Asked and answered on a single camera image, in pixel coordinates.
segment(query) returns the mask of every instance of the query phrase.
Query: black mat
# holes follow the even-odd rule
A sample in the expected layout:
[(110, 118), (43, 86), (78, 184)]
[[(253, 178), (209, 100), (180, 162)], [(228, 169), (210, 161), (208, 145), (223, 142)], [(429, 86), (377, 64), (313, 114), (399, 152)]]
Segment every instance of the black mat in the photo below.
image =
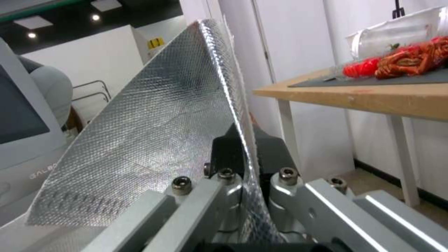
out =
[(406, 85), (448, 83), (448, 69), (439, 69), (418, 76), (403, 76), (392, 79), (377, 80), (376, 78), (338, 80), (332, 75), (322, 76), (315, 79), (291, 85), (289, 87), (349, 87), (349, 86), (380, 86), (380, 85)]

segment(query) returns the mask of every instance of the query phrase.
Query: screen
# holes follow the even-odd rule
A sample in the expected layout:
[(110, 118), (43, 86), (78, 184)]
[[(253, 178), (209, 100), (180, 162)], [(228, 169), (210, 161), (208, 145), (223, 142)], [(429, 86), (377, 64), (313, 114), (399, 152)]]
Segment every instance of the screen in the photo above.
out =
[(0, 144), (49, 131), (47, 125), (0, 65)]

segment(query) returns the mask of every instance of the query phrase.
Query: bolt head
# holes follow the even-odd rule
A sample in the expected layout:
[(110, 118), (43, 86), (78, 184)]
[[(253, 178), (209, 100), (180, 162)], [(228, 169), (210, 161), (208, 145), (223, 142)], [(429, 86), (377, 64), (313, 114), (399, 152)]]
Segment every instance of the bolt head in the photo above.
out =
[(187, 195), (192, 189), (191, 180), (186, 176), (177, 177), (172, 181), (171, 188), (176, 195)]
[(205, 163), (204, 164), (204, 176), (209, 178), (210, 175), (211, 175), (211, 164), (210, 163)]
[(347, 182), (339, 177), (333, 177), (327, 179), (327, 182), (331, 185), (331, 187), (345, 194), (347, 192)]
[(279, 172), (279, 180), (281, 183), (287, 186), (293, 186), (297, 184), (297, 178), (299, 177), (299, 173), (296, 169), (291, 167), (283, 167)]
[(224, 181), (226, 185), (233, 184), (235, 173), (231, 168), (222, 168), (218, 171), (218, 179)]

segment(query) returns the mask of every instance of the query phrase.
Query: white table leg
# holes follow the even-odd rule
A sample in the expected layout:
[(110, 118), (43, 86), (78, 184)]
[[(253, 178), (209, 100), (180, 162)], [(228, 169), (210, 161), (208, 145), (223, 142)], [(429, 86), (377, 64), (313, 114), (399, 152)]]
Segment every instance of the white table leg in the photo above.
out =
[(389, 116), (389, 118), (395, 137), (398, 157), (400, 159), (400, 181), (401, 188), (403, 188), (405, 203), (408, 206), (415, 206), (420, 203), (420, 198), (418, 197), (417, 184), (412, 169), (411, 156), (406, 140), (403, 119), (399, 116)]
[(281, 127), (283, 131), (283, 139), (288, 147), (289, 154), (293, 158), (297, 170), (303, 176), (300, 170), (299, 152), (297, 150), (296, 133), (294, 131), (293, 115), (291, 114), (291, 106), (288, 100), (277, 99), (280, 110)]

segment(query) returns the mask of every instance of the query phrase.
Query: embossed foil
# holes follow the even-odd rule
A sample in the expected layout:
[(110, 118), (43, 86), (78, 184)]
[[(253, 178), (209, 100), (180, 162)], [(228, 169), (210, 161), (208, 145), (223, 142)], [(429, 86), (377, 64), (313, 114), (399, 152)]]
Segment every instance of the embossed foil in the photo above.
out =
[(227, 36), (187, 27), (107, 105), (43, 185), (27, 224), (107, 226), (144, 191), (197, 182), (211, 143), (235, 122), (247, 155), (240, 241), (281, 241), (258, 185), (253, 128)]

